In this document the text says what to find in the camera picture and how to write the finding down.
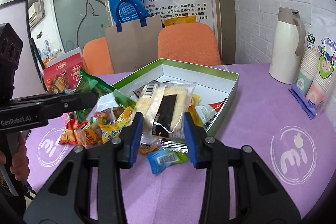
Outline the person left hand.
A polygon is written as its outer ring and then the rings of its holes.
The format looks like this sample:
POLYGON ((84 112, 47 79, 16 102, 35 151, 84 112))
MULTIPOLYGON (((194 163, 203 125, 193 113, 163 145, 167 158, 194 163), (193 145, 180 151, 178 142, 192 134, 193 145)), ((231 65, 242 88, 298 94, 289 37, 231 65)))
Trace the person left hand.
POLYGON ((26 138, 22 133, 18 136, 19 147, 12 156, 10 172, 18 181, 26 181, 30 174, 29 158, 27 157, 26 138))

